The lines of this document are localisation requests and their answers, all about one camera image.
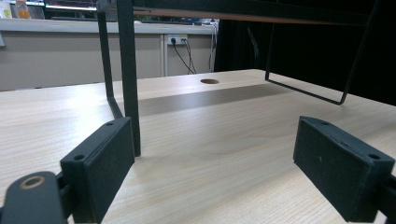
wall socket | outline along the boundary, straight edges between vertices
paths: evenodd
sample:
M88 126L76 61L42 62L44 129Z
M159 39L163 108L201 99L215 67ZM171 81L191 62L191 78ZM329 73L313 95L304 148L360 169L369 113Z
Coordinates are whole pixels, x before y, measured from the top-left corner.
M186 44L183 40L187 40L187 35L168 35L168 45L173 45L173 38L176 40L176 45Z

black curtain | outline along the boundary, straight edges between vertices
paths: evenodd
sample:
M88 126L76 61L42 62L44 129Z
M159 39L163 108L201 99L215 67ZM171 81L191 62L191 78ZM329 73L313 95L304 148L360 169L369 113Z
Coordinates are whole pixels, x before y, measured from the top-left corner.
M396 105L395 2L382 1L350 89L352 94L390 105ZM373 0L284 0L282 3L365 14L369 14L374 5ZM272 23L264 22L221 21L215 71L265 70L272 27ZM342 91L364 29L276 24L271 72ZM257 46L252 44L252 36Z

light wood tabletop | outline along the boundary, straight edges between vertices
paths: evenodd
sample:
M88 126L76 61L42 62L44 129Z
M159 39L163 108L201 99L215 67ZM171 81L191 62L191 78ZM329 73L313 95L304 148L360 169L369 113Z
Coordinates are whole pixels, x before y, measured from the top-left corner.
M299 117L329 121L396 158L396 107L354 95L332 105L263 77L247 70L138 80L142 157L104 223L344 223L293 164ZM121 83L114 88L123 108ZM59 173L59 160L113 119L104 83L1 92L0 104L0 204L16 179ZM379 214L375 223L384 221Z

table surface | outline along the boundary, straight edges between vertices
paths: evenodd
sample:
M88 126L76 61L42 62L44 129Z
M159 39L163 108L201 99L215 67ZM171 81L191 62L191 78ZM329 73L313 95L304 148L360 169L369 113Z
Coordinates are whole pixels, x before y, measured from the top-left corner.
M327 120L396 158L396 107L354 95L332 105L263 77L248 70L138 80L142 157L104 223L344 223L293 164L299 117ZM114 87L123 108L121 83ZM113 119L103 83L1 92L0 104L0 204L14 180L60 172L59 160Z

orange bottle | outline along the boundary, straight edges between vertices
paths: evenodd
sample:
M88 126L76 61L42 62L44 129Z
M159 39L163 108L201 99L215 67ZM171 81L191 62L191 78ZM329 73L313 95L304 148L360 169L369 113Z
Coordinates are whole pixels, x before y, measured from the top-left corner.
M26 0L16 0L15 7L17 8L18 18L30 19L30 13L26 5Z

